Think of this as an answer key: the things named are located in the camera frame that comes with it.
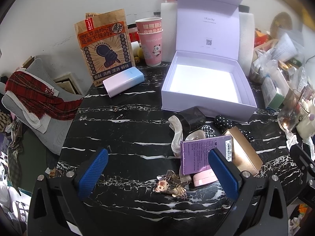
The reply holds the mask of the pink round compact case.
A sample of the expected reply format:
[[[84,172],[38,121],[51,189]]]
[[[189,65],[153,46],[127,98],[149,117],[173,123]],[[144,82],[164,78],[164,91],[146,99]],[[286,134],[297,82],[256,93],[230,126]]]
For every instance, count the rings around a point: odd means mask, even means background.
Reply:
[[[214,171],[207,169],[193,175],[193,184],[195,187],[203,186],[218,181]]]

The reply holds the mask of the gold rectangular box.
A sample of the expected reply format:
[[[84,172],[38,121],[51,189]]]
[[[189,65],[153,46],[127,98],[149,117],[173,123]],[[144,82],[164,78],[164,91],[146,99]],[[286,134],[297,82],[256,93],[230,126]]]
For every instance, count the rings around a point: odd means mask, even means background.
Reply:
[[[232,162],[239,171],[249,171],[256,176],[262,167],[262,160],[251,146],[249,141],[237,127],[233,127],[224,132],[232,139]]]

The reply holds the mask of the purple eyes product box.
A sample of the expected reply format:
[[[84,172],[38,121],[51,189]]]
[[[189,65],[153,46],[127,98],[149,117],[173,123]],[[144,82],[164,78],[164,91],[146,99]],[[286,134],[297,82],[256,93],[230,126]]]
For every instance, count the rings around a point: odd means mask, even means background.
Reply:
[[[181,142],[181,169],[184,175],[210,169],[208,153],[217,148],[227,161],[232,161],[230,135]]]

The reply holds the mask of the black white gingham scrunchie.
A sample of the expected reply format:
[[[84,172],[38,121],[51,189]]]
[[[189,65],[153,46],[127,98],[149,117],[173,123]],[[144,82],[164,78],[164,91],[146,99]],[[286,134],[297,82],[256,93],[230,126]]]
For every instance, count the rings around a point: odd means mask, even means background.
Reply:
[[[210,125],[202,126],[201,130],[204,131],[206,138],[211,138],[211,137],[216,137],[217,136],[215,130]]]

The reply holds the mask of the black polka dot scrunchie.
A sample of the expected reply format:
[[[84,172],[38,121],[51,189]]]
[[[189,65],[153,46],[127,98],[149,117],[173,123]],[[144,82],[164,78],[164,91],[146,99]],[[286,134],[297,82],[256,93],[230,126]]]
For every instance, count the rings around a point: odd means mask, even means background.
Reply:
[[[233,127],[236,127],[236,123],[225,118],[222,115],[217,115],[214,119],[215,127],[220,131],[221,133],[224,133],[228,129],[231,129]],[[239,131],[244,135],[244,137],[251,142],[254,138],[250,131],[246,131],[243,129],[239,129]]]

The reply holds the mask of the gold butterfly hair clip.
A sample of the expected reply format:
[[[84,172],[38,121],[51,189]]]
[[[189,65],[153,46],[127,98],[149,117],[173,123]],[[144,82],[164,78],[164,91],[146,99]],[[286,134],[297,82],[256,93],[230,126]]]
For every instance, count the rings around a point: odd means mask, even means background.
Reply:
[[[172,170],[167,170],[165,175],[157,176],[157,181],[153,187],[153,192],[172,195],[174,198],[186,198],[186,185],[189,184],[189,180],[181,178]]]

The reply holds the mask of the black translucent hair claw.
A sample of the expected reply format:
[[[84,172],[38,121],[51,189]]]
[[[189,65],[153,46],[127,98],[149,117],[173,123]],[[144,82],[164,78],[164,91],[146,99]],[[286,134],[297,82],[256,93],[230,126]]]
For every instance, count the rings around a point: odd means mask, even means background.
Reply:
[[[176,114],[182,124],[183,131],[190,133],[206,123],[205,115],[198,107],[191,107]]]

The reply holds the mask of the pearl wavy hair claw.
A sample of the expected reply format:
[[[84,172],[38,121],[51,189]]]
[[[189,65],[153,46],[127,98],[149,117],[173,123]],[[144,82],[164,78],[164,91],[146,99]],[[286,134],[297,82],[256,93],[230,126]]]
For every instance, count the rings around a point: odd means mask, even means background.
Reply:
[[[183,138],[183,127],[182,124],[179,120],[178,117],[176,117],[175,115],[169,117],[168,119],[169,121],[169,127],[173,130],[174,132],[174,137],[172,139],[171,142],[171,149],[173,152],[173,155],[176,158],[181,158],[181,142],[184,140]],[[205,132],[203,130],[197,130],[194,131],[192,133],[190,133],[187,137],[186,137],[186,141],[192,141],[192,140],[201,140],[206,138]]]

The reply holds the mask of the clear wine glass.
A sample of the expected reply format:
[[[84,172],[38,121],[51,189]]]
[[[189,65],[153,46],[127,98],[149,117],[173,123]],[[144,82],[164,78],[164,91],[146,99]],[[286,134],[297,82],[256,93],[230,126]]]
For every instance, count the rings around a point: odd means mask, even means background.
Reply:
[[[309,105],[303,95],[296,89],[292,90],[287,102],[278,114],[277,121],[282,131],[292,131],[309,115]]]

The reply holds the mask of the grey cushion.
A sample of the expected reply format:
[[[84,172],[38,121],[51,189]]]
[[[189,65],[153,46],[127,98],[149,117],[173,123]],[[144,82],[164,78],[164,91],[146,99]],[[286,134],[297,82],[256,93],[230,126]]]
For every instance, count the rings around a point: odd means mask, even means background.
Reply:
[[[21,69],[21,71],[47,83],[48,87],[54,90],[55,95],[60,96],[65,101],[83,98],[81,95],[72,94],[59,87],[46,72],[40,58],[36,58],[27,69]],[[56,120],[47,115],[44,115],[41,119],[37,119],[33,115],[28,118],[27,112],[23,110],[23,106],[19,104],[19,101],[13,94],[6,93],[2,98],[2,104],[28,126],[52,153],[60,155],[72,123],[71,120]]]

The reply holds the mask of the green white medicine box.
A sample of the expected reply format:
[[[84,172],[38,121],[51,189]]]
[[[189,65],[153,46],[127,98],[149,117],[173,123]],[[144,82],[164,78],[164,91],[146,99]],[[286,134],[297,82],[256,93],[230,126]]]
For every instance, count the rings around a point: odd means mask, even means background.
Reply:
[[[275,86],[273,80],[269,76],[267,76],[262,83],[262,93],[265,108],[268,110],[276,111],[284,101],[281,89]]]

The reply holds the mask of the red plaid scarf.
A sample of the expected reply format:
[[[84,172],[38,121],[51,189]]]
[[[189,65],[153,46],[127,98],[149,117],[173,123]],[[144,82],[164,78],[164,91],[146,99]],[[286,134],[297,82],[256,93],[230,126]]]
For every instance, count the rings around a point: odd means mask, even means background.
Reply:
[[[5,90],[12,92],[38,118],[47,114],[57,120],[74,119],[83,100],[64,101],[54,95],[52,88],[23,71],[16,71],[10,76]]]

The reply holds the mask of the lavender open gift box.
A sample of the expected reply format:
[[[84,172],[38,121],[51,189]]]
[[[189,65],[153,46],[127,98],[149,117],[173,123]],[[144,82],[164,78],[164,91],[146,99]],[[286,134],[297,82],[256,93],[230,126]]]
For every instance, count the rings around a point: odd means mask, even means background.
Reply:
[[[241,0],[177,0],[176,52],[161,89],[162,109],[197,107],[207,117],[246,122],[257,108],[238,63]]]

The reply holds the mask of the pink blue gradient case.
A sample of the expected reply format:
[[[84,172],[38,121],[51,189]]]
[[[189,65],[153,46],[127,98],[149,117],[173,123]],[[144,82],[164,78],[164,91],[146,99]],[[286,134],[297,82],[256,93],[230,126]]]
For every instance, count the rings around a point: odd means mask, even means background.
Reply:
[[[144,74],[136,67],[126,69],[103,80],[103,85],[110,98],[130,89],[145,80]]]

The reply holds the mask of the white printed paper sheet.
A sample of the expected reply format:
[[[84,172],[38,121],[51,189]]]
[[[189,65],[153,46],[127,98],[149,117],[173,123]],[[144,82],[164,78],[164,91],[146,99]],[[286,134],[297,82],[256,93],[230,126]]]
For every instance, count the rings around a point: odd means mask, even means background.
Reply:
[[[290,36],[285,32],[277,44],[273,47],[273,51],[271,53],[272,60],[278,60],[282,62],[287,62],[288,60],[302,56],[304,52],[304,47],[292,40]]]

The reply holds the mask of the brown paper snack bag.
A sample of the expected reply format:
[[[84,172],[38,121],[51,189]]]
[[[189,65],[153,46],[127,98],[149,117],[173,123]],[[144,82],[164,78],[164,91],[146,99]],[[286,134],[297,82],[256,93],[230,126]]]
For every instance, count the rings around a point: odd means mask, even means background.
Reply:
[[[86,18],[74,27],[95,87],[136,65],[123,9]]]

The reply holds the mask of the woven straw fan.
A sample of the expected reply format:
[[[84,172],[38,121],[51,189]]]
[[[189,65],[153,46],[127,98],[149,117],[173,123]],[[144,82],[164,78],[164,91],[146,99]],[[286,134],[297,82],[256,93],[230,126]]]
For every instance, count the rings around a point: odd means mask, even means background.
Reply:
[[[293,29],[292,18],[287,12],[280,12],[274,17],[270,26],[270,36],[277,39],[279,29]]]

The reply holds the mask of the lower pink panda cup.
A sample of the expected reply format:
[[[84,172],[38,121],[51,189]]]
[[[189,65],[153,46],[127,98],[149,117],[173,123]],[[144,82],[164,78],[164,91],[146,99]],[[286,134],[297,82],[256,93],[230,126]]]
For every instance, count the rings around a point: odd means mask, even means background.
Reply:
[[[160,65],[162,62],[162,32],[138,34],[145,62],[149,66]]]

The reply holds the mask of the white foam block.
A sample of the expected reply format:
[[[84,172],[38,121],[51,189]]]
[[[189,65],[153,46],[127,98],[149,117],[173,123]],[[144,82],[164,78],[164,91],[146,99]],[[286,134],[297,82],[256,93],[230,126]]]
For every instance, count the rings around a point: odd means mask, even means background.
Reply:
[[[172,62],[176,52],[177,3],[161,3],[160,17],[162,18],[162,61]],[[255,21],[249,7],[239,5],[240,45],[238,63],[245,75],[249,75],[254,54]]]

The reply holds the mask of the picture frame on floor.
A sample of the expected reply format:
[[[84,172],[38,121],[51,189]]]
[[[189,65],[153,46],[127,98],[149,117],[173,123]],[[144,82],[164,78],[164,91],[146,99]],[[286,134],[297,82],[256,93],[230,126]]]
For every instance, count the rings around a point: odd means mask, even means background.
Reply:
[[[57,77],[53,81],[59,87],[71,94],[82,95],[82,91],[71,73],[67,73],[60,77]]]

